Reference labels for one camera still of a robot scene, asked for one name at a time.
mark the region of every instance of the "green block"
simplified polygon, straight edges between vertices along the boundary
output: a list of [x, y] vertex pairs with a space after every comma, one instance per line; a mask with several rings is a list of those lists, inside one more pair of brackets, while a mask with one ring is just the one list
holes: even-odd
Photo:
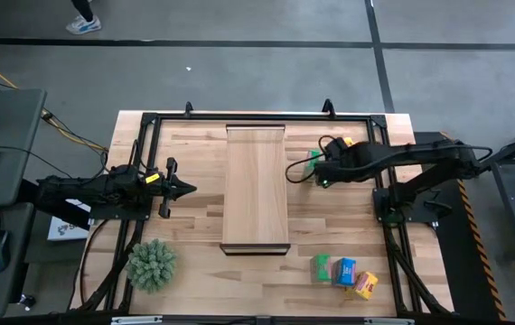
[[310, 260], [313, 283], [332, 281], [332, 261], [328, 254], [318, 254]]
[[[309, 150], [308, 154], [305, 158], [311, 158], [311, 157], [314, 157], [314, 156], [317, 156], [320, 154], [322, 154], [322, 152], [320, 152], [317, 149]], [[312, 159], [311, 161], [305, 162], [304, 174], [302, 175], [302, 177], [306, 177], [307, 175], [309, 175], [310, 173], [312, 173], [314, 171], [314, 166], [318, 162], [319, 159], [320, 158], [316, 158], [316, 159]]]

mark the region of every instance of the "colorful box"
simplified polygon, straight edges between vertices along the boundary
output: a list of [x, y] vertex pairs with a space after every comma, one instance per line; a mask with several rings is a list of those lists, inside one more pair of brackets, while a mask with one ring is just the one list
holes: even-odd
[[371, 297], [377, 283], [378, 278], [376, 275], [370, 272], [362, 272], [360, 275], [358, 275], [358, 279], [356, 280], [356, 285], [354, 286], [353, 290], [360, 297], [368, 300]]
[[324, 283], [332, 280], [332, 261], [327, 254], [318, 254], [310, 260], [312, 283]]
[[337, 286], [353, 286], [356, 274], [356, 261], [350, 258], [342, 258], [334, 263], [332, 284]]
[[[309, 150], [308, 154], [305, 156], [306, 159], [315, 157], [317, 155], [322, 154], [319, 150]], [[307, 161], [304, 164], [304, 173], [302, 174], [302, 178], [306, 178], [308, 175], [310, 175], [314, 171], [315, 164], [320, 160], [320, 157], [314, 158], [311, 161]]]

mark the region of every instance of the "wooden tabletop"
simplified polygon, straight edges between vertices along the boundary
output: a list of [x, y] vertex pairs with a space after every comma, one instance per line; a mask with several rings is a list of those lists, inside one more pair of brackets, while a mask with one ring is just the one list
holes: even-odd
[[[142, 111], [120, 111], [110, 146], [108, 166], [127, 162], [137, 139]], [[386, 115], [391, 144], [414, 143], [410, 117]], [[381, 225], [375, 220], [371, 202], [374, 181], [336, 183], [328, 189], [311, 182], [287, 183], [290, 243], [286, 256], [225, 256], [222, 240], [225, 165], [228, 121], [165, 121], [156, 163], [163, 169], [172, 156], [178, 162], [180, 179], [198, 190], [172, 202], [172, 215], [157, 215], [155, 200], [151, 219], [145, 223], [143, 241], [166, 241], [178, 255], [175, 277], [161, 292], [134, 291], [132, 314], [277, 315], [277, 316], [394, 316], [396, 310]], [[306, 157], [317, 148], [322, 135], [349, 136], [368, 140], [366, 126], [358, 122], [286, 121], [287, 163]], [[149, 132], [145, 148], [150, 144]], [[302, 176], [296, 167], [290, 176]], [[397, 168], [399, 181], [420, 173], [419, 166]], [[113, 261], [118, 221], [110, 221], [97, 234], [85, 270], [86, 296], [97, 288]], [[447, 309], [453, 305], [445, 267], [435, 232], [422, 224], [408, 224], [415, 269], [431, 293]], [[310, 258], [326, 253], [350, 257], [357, 271], [374, 273], [379, 282], [369, 301], [348, 300], [342, 290], [312, 284]], [[405, 276], [402, 289], [410, 308]], [[116, 306], [125, 284], [119, 277]], [[71, 307], [80, 305], [79, 282]]]

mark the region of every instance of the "gray floor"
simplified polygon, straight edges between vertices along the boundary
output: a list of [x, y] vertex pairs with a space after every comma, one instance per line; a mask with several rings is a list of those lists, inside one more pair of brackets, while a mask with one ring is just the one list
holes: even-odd
[[[515, 43], [515, 0], [375, 0], [384, 42]], [[368, 42], [363, 0], [95, 0], [104, 29], [84, 39]], [[0, 0], [0, 36], [72, 38], [67, 1]], [[498, 150], [515, 137], [515, 51], [384, 51], [394, 108], [417, 131], [446, 131]], [[101, 48], [0, 45], [0, 71], [22, 88], [45, 88], [47, 108], [108, 145], [119, 109], [183, 108], [383, 112], [372, 49]], [[88, 176], [98, 157], [42, 124], [33, 150]], [[26, 176], [53, 171], [30, 160]], [[475, 217], [510, 320], [515, 245], [490, 174], [468, 181]], [[39, 266], [27, 285], [50, 297], [34, 312], [62, 311], [76, 270]]]

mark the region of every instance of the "white paper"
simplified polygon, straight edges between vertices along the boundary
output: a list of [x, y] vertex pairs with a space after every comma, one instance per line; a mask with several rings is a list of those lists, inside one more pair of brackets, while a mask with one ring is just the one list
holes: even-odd
[[[87, 212], [91, 211], [91, 207], [83, 204], [79, 200], [67, 199], [70, 204], [76, 205]], [[49, 227], [48, 240], [72, 240], [72, 239], [84, 239], [87, 238], [89, 232], [85, 229], [75, 227], [72, 224], [66, 223], [65, 221], [52, 216], [51, 226]]]

